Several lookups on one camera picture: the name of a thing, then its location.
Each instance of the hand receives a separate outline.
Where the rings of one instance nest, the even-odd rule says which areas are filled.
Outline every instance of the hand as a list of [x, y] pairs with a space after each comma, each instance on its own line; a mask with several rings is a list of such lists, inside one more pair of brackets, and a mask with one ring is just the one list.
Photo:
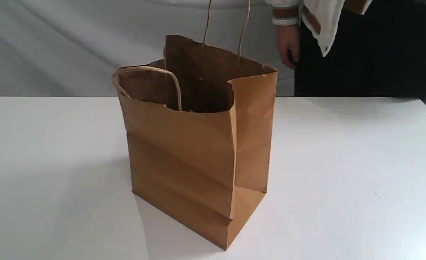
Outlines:
[[288, 59], [289, 49], [292, 49], [292, 58], [299, 61], [299, 26], [277, 26], [277, 50], [279, 51], [282, 63], [290, 69], [296, 69], [294, 63]]

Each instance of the kraft paper bag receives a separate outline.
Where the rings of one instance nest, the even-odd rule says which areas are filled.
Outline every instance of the kraft paper bag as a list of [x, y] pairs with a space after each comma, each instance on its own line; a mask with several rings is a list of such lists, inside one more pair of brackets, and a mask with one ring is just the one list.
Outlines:
[[226, 250], [267, 192], [277, 71], [179, 35], [164, 56], [113, 76], [133, 192]]

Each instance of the black pants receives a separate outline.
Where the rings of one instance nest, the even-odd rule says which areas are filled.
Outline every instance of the black pants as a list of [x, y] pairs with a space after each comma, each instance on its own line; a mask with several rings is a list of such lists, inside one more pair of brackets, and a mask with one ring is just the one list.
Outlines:
[[343, 11], [326, 57], [302, 23], [295, 73], [295, 96], [424, 97], [426, 5], [374, 0], [363, 16]]

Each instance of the white table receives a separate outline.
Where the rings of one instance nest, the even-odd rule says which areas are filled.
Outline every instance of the white table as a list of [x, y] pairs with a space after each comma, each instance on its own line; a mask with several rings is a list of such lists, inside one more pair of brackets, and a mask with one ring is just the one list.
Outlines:
[[0, 260], [426, 260], [426, 107], [277, 99], [227, 252], [131, 194], [116, 98], [0, 97]]

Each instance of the white fabric backdrop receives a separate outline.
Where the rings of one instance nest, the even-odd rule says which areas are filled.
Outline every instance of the white fabric backdrop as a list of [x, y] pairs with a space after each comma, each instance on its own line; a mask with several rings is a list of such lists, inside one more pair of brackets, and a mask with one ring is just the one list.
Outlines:
[[[0, 96], [114, 96], [114, 69], [162, 58], [166, 34], [202, 39], [205, 0], [150, 1], [0, 0]], [[246, 15], [237, 1], [213, 0], [209, 44], [236, 51]], [[279, 92], [290, 94], [293, 72], [275, 51], [271, 16], [252, 7], [243, 54], [281, 69]]]

